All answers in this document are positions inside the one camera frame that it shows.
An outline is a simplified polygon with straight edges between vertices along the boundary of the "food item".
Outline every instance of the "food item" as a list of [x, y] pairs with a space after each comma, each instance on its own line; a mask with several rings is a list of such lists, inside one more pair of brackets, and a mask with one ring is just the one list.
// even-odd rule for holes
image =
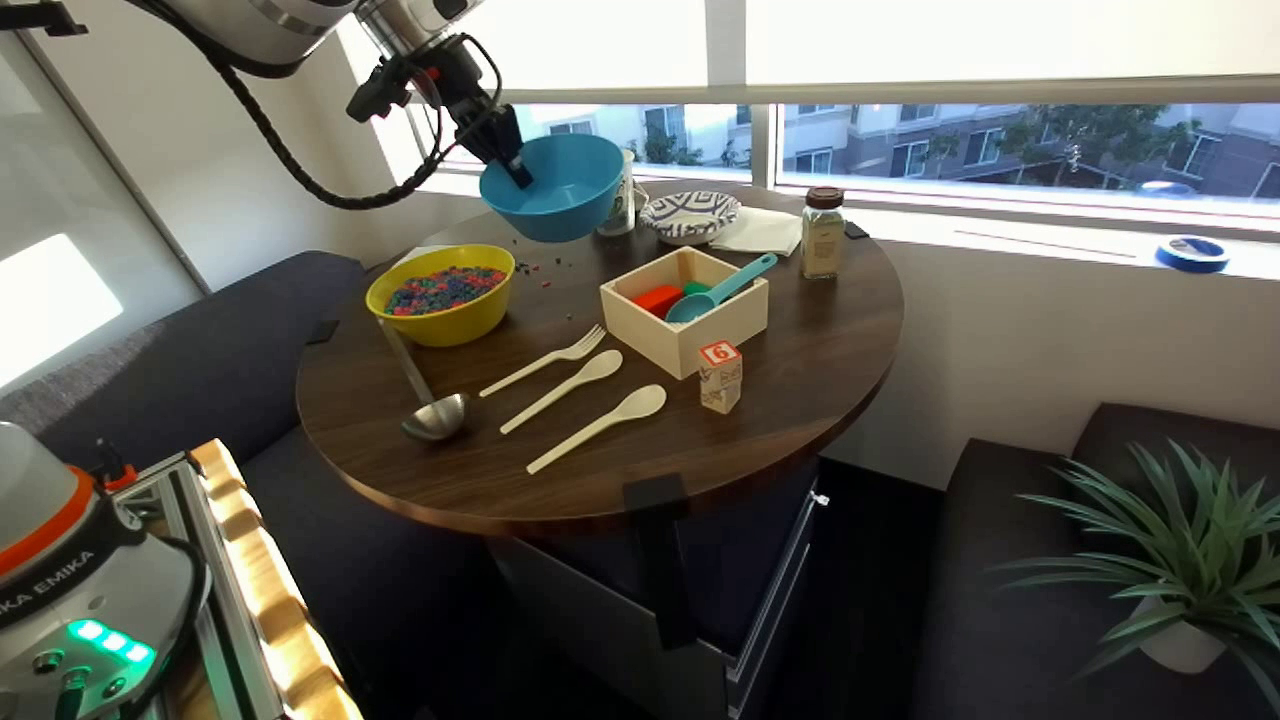
[[443, 312], [457, 306], [471, 306], [475, 296], [493, 294], [507, 273], [498, 270], [443, 270], [433, 278], [407, 278], [390, 296], [388, 312], [390, 316], [422, 316], [422, 312]]

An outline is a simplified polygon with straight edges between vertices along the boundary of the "floor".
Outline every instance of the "floor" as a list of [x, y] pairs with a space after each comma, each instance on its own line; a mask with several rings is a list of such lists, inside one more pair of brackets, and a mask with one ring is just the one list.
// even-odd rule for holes
[[[835, 469], [830, 508], [817, 536], [817, 566], [801, 619], [781, 647], [781, 678], [761, 720], [900, 720], [928, 592], [935, 491]], [[422, 668], [427, 709], [364, 687], [368, 717], [413, 720], [646, 720], [554, 647], [541, 644], [497, 573], [475, 573], [481, 606], [451, 624], [468, 653]]]

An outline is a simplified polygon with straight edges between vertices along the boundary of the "small wooden box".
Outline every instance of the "small wooden box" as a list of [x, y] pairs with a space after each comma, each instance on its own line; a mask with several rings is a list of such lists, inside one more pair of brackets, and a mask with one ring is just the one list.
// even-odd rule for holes
[[731, 273], [737, 264], [722, 264], [688, 246], [677, 251], [662, 251], [660, 259], [600, 283], [605, 330], [628, 349], [634, 349], [640, 355], [646, 355], [666, 375], [684, 381], [699, 368], [699, 349], [742, 343], [766, 330], [766, 282], [764, 278], [751, 282], [742, 294], [726, 296], [719, 309], [712, 309], [691, 326], [666, 326], [646, 309], [632, 306], [632, 296], [655, 283], [677, 283], [677, 290], [684, 290], [688, 282], [719, 283]]

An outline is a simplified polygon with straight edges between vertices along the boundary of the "round wooden table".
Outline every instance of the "round wooden table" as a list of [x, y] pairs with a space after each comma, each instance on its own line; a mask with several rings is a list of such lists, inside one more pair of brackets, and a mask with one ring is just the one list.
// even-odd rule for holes
[[[801, 202], [719, 183], [749, 209], [801, 211]], [[550, 363], [486, 399], [475, 394], [510, 368], [573, 343], [600, 321], [600, 283], [666, 251], [642, 232], [620, 240], [530, 246], [498, 215], [471, 215], [422, 246], [502, 246], [520, 258], [507, 321], [462, 349], [413, 349], [435, 397], [471, 394], [468, 434], [448, 444], [420, 444], [398, 434], [417, 397], [381, 331], [351, 306], [332, 341], [304, 352], [294, 373], [298, 423], [313, 450], [373, 505], [475, 536], [528, 536], [566, 523], [615, 520], [628, 511], [625, 487], [678, 478], [691, 505], [731, 484], [766, 479], [813, 461], [873, 399], [892, 368], [904, 296], [892, 259], [873, 240], [844, 246], [830, 283], [803, 283], [801, 259], [766, 273], [766, 331], [739, 349], [742, 397], [731, 415], [699, 409], [699, 381], [673, 381], [620, 341], [625, 368], [575, 389], [520, 434], [498, 423], [554, 389], [579, 363]], [[541, 478], [523, 464], [566, 434], [606, 411], [640, 386], [662, 386], [666, 409], [640, 423], [620, 423]]]

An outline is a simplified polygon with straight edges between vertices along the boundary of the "glass jar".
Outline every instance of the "glass jar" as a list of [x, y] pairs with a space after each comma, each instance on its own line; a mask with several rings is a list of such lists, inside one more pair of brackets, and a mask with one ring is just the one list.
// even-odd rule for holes
[[807, 190], [803, 193], [803, 223], [801, 223], [801, 278], [830, 282], [844, 258], [844, 193], [840, 190]]

